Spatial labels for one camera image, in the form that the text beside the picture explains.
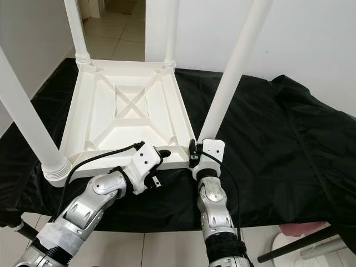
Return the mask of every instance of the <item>black cloth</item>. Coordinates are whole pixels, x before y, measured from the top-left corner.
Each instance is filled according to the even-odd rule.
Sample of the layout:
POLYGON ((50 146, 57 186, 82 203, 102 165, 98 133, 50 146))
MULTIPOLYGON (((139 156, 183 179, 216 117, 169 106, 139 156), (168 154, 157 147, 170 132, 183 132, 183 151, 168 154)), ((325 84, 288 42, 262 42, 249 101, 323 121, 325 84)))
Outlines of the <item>black cloth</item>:
MULTIPOLYGON (((32 103, 59 146, 77 77, 66 59, 32 103)), ((204 123, 221 73, 175 72, 196 136, 204 123)), ((228 209, 241 225, 328 221, 356 252, 356 120, 315 99, 307 88, 279 76, 269 82, 243 76, 217 139, 225 142, 221 183, 228 209)), ((160 171, 163 187, 128 195, 106 210, 97 230, 180 231, 200 228, 196 182, 187 169, 160 171)), ((80 194, 88 178, 68 188, 65 203, 80 194)), ((53 215, 62 189, 52 187, 14 124, 0 139, 0 211, 53 215)), ((5 221, 0 213, 0 223, 5 221)))

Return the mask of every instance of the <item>white wall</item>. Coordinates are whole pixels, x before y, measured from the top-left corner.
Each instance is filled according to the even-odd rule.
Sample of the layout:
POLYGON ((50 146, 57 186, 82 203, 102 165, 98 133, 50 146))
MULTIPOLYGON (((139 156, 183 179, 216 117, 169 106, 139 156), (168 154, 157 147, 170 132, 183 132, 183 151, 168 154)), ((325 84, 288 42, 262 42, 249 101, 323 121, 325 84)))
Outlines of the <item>white wall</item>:
MULTIPOLYGON (((181 0, 177 66, 223 71, 250 1, 181 0)), ((167 0, 147 0, 146 60, 162 61, 167 0)), ((275 0, 245 74, 280 74, 356 116, 356 1, 275 0)))
MULTIPOLYGON (((0 46, 32 98, 73 46, 64 2, 0 0, 0 46)), ((0 136, 11 122, 0 103, 0 136)))

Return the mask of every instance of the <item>black plastic sheet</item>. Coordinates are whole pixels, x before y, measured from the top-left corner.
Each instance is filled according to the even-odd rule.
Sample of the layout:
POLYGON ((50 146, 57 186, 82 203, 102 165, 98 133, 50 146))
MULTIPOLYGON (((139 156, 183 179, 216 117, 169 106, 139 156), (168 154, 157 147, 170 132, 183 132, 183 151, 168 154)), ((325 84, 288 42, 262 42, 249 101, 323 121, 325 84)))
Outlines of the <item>black plastic sheet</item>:
MULTIPOLYGON (((77 77, 66 59, 32 100, 59 146, 77 77)), ((221 73, 175 72, 198 137, 221 73)), ((271 82, 243 76, 220 127, 225 141, 221 183, 237 219, 241 190, 242 227, 328 221, 355 252, 356 120, 315 99, 307 88, 279 76, 271 82)), ((106 210, 97 230, 180 231, 200 228, 196 182, 187 169, 160 171, 163 187, 128 195, 106 210)), ((72 182, 68 204, 88 178, 72 182)), ((13 124, 0 139, 0 211, 53 215, 62 189, 52 187, 13 124)), ((5 221, 0 213, 0 223, 5 221)))

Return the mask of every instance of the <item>pink object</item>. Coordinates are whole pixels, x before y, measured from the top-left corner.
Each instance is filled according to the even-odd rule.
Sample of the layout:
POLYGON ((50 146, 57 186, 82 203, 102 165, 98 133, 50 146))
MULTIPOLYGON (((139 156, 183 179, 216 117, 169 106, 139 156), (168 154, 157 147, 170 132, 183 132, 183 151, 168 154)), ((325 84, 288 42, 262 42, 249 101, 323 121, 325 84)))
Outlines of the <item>pink object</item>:
POLYGON ((299 237, 301 235, 309 234, 325 224, 325 221, 307 222, 305 224, 281 224, 280 230, 286 236, 299 237))

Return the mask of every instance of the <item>black fabric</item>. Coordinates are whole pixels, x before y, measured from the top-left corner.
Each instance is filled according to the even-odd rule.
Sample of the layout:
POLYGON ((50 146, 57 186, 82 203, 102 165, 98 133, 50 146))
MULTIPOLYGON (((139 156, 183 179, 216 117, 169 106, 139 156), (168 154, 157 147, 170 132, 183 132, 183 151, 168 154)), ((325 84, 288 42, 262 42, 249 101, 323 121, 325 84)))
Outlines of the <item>black fabric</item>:
MULTIPOLYGON (((77 77, 66 59, 32 103, 57 145, 77 77)), ((176 70, 176 78, 196 136, 204 123, 221 73, 176 70)), ((241 225, 328 221, 355 252, 356 120, 319 102, 304 86, 279 76, 271 82, 244 76, 217 138, 225 141, 221 183, 228 209, 241 225)), ((111 206, 97 227, 108 231, 179 231, 200 228, 196 182, 187 169, 160 171, 162 187, 127 195, 111 206)), ((65 204, 89 178, 68 188, 65 204)), ((52 187, 15 125, 0 139, 0 211, 52 215, 62 189, 52 187)))

